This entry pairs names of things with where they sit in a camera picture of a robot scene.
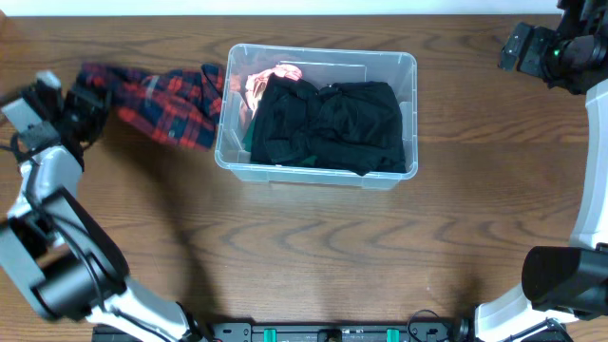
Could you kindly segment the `red navy plaid shirt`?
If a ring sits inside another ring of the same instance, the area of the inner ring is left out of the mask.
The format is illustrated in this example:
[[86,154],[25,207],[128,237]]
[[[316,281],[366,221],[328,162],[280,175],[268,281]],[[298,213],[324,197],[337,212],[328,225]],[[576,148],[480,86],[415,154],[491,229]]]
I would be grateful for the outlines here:
[[158,74],[85,63],[77,76],[83,86],[111,92],[112,111],[153,141],[193,149],[215,142],[224,81],[224,68],[215,64]]

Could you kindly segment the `dark green garment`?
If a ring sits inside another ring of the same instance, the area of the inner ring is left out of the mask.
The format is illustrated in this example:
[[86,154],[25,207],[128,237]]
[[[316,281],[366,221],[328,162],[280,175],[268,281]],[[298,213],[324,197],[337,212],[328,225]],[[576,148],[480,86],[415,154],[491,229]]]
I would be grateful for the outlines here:
[[242,140],[243,149],[246,152],[251,153],[254,149],[256,149],[258,136],[257,121],[252,120]]

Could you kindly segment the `pink shirt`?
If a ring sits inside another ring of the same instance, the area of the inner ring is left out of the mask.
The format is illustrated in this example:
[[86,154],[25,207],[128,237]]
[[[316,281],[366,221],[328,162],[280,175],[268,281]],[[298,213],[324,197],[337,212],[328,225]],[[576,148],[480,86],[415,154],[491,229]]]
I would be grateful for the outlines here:
[[259,73],[249,75],[245,83],[245,100],[249,109],[252,111],[252,116],[255,117],[259,102],[265,92],[270,78],[275,75],[279,78],[287,78],[292,81],[298,81],[302,78],[303,73],[300,68],[289,64],[277,64],[272,68],[267,68]]

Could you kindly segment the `black garment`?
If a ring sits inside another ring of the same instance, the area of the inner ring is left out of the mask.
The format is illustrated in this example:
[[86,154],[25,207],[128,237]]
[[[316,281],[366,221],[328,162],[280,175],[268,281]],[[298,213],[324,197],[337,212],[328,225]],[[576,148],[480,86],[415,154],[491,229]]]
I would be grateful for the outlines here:
[[404,173],[402,114],[384,82],[335,83],[270,78],[256,115],[250,162]]

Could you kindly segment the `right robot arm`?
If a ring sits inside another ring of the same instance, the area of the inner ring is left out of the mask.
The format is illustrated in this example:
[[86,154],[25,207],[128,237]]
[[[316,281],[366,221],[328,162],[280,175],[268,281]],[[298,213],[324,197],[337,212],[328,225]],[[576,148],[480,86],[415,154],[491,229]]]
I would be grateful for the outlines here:
[[567,325],[607,315],[607,0],[560,0],[556,28],[519,23],[499,68],[584,99],[587,152],[579,210],[564,246],[536,246],[521,281],[478,305],[456,341],[568,341]]

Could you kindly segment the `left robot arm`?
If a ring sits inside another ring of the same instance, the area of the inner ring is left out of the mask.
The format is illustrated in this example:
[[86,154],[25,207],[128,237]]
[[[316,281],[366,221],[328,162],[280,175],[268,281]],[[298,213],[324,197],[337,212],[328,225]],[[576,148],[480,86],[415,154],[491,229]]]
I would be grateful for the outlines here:
[[124,255],[77,201],[84,152],[101,135],[111,95],[49,70],[1,101],[15,128],[6,149],[22,183],[1,223],[1,266],[44,319],[111,327],[121,341],[210,341],[208,328],[175,301],[131,277]]

